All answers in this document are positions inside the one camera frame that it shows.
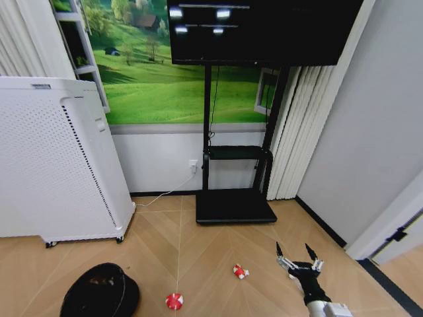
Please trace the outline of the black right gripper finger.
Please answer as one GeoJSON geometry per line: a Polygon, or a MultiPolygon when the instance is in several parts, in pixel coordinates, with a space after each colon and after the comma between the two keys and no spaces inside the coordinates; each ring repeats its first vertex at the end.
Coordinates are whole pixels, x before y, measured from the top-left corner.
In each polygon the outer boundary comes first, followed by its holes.
{"type": "Polygon", "coordinates": [[[284,268],[285,270],[290,270],[295,268],[295,264],[284,256],[278,242],[276,242],[276,255],[277,255],[277,261],[282,268],[284,268]]]}
{"type": "Polygon", "coordinates": [[[317,256],[315,251],[308,244],[305,244],[305,247],[308,255],[313,261],[313,263],[311,264],[311,269],[314,271],[321,271],[323,268],[324,261],[322,261],[322,259],[317,256]]]}

